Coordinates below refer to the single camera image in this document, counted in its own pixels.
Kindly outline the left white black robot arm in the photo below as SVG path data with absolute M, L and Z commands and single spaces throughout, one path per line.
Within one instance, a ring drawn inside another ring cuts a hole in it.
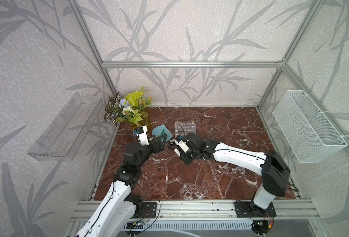
M 165 149 L 167 137 L 165 133 L 151 137 L 141 133 L 138 142 L 126 146 L 124 162 L 117 170 L 113 184 L 77 237 L 115 237 L 128 220 L 140 212 L 141 197 L 132 190 L 141 176 L 141 167 L 152 154 Z

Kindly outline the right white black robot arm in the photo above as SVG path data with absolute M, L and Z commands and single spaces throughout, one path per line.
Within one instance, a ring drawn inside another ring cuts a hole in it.
M 251 206 L 266 210 L 276 197 L 284 197 L 290 184 L 291 170 L 275 151 L 252 152 L 238 149 L 215 140 L 204 141 L 194 133 L 177 136 L 175 152 L 186 163 L 195 159 L 228 163 L 248 169 L 262 177 Z

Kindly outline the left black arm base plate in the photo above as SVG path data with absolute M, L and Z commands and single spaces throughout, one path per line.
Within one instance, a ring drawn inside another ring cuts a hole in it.
M 151 219 L 156 218 L 159 211 L 159 199 L 153 197 L 150 200 L 140 199 L 136 206 L 136 213 L 133 219 Z

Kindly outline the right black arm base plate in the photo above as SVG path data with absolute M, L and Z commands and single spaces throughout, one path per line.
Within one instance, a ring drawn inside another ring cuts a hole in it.
M 237 200 L 234 202 L 234 208 L 238 218 L 277 217 L 272 202 L 269 204 L 267 209 L 262 209 L 255 205 L 252 201 Z

